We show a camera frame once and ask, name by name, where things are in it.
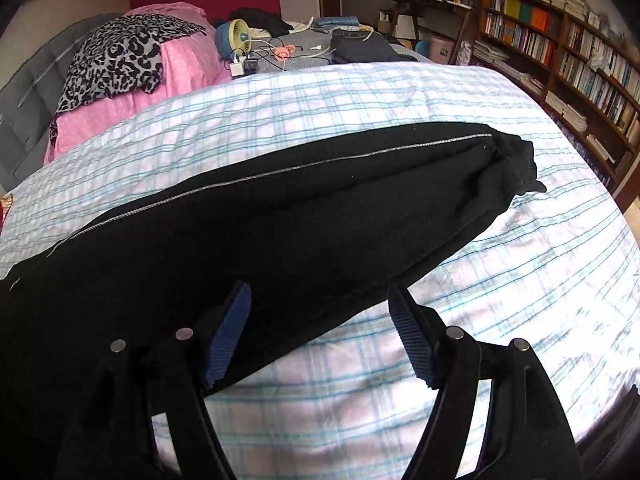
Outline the grey padded jacket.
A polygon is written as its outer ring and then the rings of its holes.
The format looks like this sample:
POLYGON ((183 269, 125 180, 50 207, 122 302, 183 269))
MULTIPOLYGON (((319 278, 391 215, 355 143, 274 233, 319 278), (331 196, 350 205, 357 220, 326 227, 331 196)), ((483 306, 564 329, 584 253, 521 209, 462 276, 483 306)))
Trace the grey padded jacket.
POLYGON ((0 182, 4 190, 13 190, 43 166, 49 126, 68 66, 90 32, 116 16, 95 15, 66 27, 1 89, 0 182))

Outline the black pants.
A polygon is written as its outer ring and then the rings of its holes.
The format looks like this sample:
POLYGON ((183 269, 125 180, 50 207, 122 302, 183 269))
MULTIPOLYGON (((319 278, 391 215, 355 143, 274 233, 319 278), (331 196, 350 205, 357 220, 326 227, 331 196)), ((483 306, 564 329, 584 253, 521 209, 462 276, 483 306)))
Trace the black pants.
POLYGON ((541 190, 530 142, 424 122, 300 144, 101 214, 1 283, 2 477, 94 479, 116 284, 250 285, 211 394, 420 280, 541 190))

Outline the pink polka dot pillow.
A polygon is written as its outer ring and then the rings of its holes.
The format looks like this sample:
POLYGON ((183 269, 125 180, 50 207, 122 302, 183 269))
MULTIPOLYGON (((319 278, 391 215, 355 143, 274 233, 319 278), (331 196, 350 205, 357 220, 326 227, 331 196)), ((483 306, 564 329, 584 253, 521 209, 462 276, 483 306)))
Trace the pink polka dot pillow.
POLYGON ((231 80, 215 44, 216 29, 209 23, 203 9, 184 2, 160 3, 142 6, 124 15, 140 13, 167 14, 182 18, 202 25, 206 34, 167 41, 160 46, 163 80, 152 93, 136 90, 78 107, 60 117, 53 116, 44 155, 47 164, 147 107, 231 80))

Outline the white charger plug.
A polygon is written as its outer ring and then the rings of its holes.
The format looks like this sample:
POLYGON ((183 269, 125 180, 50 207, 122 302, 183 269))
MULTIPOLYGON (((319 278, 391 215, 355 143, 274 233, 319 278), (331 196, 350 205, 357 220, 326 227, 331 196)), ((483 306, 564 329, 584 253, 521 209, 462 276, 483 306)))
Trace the white charger plug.
POLYGON ((245 58, 236 58, 229 65, 230 74, 233 79, 245 76, 244 61, 245 58))

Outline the black folded garment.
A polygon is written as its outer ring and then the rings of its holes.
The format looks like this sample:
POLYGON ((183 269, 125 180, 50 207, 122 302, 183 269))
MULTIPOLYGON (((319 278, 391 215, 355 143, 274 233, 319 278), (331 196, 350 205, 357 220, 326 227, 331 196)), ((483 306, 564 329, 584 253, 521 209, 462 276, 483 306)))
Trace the black folded garment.
POLYGON ((396 52, 377 32, 334 30, 330 49, 336 64, 416 62, 412 55, 396 52))

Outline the plaid white blue bedsheet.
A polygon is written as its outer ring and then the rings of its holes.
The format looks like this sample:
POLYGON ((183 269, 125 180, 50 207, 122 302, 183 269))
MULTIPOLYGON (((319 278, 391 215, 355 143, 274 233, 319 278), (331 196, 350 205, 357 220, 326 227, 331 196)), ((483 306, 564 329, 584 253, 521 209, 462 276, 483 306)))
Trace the plaid white blue bedsheet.
MULTIPOLYGON (((486 68, 326 66, 161 102, 14 188, 2 269, 200 172, 409 122, 480 122, 533 143, 546 192, 516 198, 411 293, 479 340, 526 339, 582 437, 639 380, 639 248, 559 127, 486 68)), ((397 479, 434 399, 378 304, 215 394, 207 407, 241 479, 397 479)))

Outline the dark wooden desk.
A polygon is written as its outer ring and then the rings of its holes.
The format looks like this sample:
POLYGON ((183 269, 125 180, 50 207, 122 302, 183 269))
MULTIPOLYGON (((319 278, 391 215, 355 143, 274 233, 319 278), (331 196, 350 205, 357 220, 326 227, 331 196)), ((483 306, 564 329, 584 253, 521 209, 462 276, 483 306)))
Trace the dark wooden desk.
POLYGON ((427 35, 458 41, 475 18, 475 9, 442 0, 390 0, 390 34, 419 41, 427 35))

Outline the wooden bookshelf with books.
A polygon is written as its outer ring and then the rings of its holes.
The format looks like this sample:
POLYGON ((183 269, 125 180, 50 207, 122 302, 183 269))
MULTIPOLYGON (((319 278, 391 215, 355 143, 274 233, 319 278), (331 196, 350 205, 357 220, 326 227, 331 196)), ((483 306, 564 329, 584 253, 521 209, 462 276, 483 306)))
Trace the wooden bookshelf with books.
POLYGON ((639 196, 639 63, 585 0, 480 0, 472 59, 529 94, 626 210, 639 196))

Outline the orange scissors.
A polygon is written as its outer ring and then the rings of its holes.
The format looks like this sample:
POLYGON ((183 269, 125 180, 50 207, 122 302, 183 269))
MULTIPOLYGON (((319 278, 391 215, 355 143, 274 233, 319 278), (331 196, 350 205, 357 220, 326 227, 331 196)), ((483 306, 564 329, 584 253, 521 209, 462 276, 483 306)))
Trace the orange scissors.
POLYGON ((273 57, 279 61, 284 62, 289 58, 292 58, 292 54, 295 52, 296 47, 292 44, 286 44, 285 46, 273 47, 271 53, 273 57))

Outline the leopard print cloth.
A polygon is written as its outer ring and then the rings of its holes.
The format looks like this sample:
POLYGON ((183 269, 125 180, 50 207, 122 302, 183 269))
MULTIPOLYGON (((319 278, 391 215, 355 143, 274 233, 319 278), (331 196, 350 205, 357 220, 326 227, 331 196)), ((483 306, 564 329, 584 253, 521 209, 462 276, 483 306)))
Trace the leopard print cloth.
POLYGON ((93 29, 68 66, 54 116, 136 90, 152 93, 163 80, 160 46, 197 34, 205 27, 158 13, 121 15, 93 29))

